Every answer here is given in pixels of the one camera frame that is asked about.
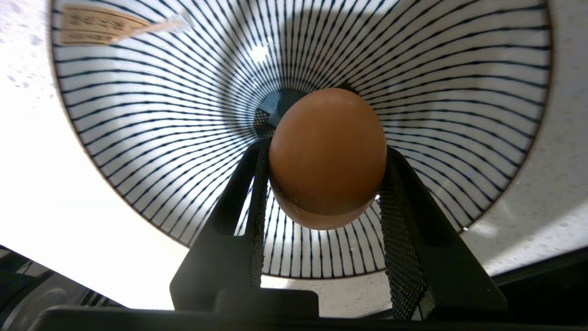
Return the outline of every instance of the brown egg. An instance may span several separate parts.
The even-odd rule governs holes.
[[[276,200],[311,229],[344,226],[373,201],[386,168],[386,137],[356,94],[328,88],[304,96],[282,117],[269,150]]]

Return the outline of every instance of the sticker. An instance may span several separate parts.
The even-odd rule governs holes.
[[[65,5],[62,12],[59,40],[63,46],[110,45],[150,26],[144,19],[100,7]]]

